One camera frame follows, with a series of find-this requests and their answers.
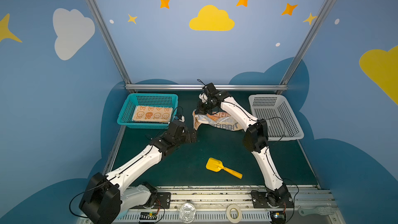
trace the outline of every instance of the green table surface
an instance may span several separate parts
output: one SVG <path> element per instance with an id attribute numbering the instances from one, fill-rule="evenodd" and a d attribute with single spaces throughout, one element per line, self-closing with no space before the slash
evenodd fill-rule
<path id="1" fill-rule="evenodd" d="M 192 112 L 196 109 L 199 91 L 179 91 L 178 105 L 188 127 L 193 127 Z M 250 112 L 248 97 L 252 94 L 272 92 L 231 91 L 236 101 Z M 113 169 L 135 157 L 148 145 L 146 134 L 155 137 L 159 129 L 126 128 Z M 254 156 L 242 144 L 244 132 L 223 130 L 202 124 L 198 128 L 196 143 L 181 145 L 170 156 L 144 172 L 132 186 L 146 181 L 152 186 L 200 186 L 200 185 L 264 185 L 264 178 Z M 286 184 L 316 185 L 317 181 L 296 140 L 270 142 L 270 153 Z M 221 170 L 206 169 L 207 160 L 221 160 L 225 167 L 243 174 L 242 179 Z"/>

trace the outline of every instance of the black mounting plate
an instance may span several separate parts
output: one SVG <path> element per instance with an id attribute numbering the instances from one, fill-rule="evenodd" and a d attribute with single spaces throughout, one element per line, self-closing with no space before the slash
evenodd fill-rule
<path id="1" fill-rule="evenodd" d="M 271 206 L 268 204 L 267 201 L 267 192 L 259 192 L 253 190 L 250 192 L 251 195 L 251 202 L 253 203 L 253 208 L 268 208 L 271 209 Z M 284 208 L 283 202 L 286 203 L 286 208 L 292 208 L 293 202 L 289 201 L 289 196 L 286 196 L 284 199 L 281 200 L 282 204 L 278 208 Z"/>
<path id="2" fill-rule="evenodd" d="M 157 192 L 156 199 L 160 201 L 160 205 L 162 207 L 164 207 L 165 209 L 168 209 L 168 208 L 170 208 L 170 196 L 171 196 L 170 192 Z M 158 203 L 156 200 L 155 200 L 155 205 L 156 206 L 153 206 L 152 209 L 158 208 L 158 206 L 157 206 Z M 144 209 L 144 207 L 142 205 L 138 205 L 138 206 L 132 207 L 131 209 Z"/>

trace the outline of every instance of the masking tape roll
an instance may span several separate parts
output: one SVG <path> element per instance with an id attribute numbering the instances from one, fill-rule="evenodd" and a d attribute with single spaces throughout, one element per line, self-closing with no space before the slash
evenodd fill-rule
<path id="1" fill-rule="evenodd" d="M 232 218 L 232 216 L 231 216 L 232 209 L 236 209 L 238 211 L 238 216 L 236 217 L 236 219 Z M 226 209 L 226 217 L 227 217 L 228 221 L 230 221 L 232 223 L 238 223 L 242 219 L 242 210 L 240 210 L 238 205 L 231 204 Z"/>

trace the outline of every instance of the blue wall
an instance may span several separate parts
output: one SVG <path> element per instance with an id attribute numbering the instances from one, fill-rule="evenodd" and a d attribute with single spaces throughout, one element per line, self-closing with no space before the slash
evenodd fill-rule
<path id="1" fill-rule="evenodd" d="M 398 105 L 359 66 L 365 52 L 398 45 L 396 2 L 337 0 L 284 93 L 318 181 L 347 224 L 398 217 L 387 204 L 398 198 Z"/>
<path id="2" fill-rule="evenodd" d="M 68 203 L 102 171 L 127 92 L 97 27 L 69 60 L 55 52 L 54 11 L 93 19 L 85 0 L 0 2 L 22 41 L 0 29 L 0 223 L 72 223 Z"/>
<path id="3" fill-rule="evenodd" d="M 303 21 L 316 16 L 324 0 L 248 0 L 247 7 L 236 6 L 239 0 L 170 0 L 169 9 L 160 8 L 160 0 L 96 1 L 133 83 L 200 78 L 228 84 L 237 74 L 262 73 L 294 56 L 310 27 Z M 281 15 L 287 3 L 298 5 L 291 16 Z M 206 5 L 225 10 L 233 29 L 191 29 Z"/>

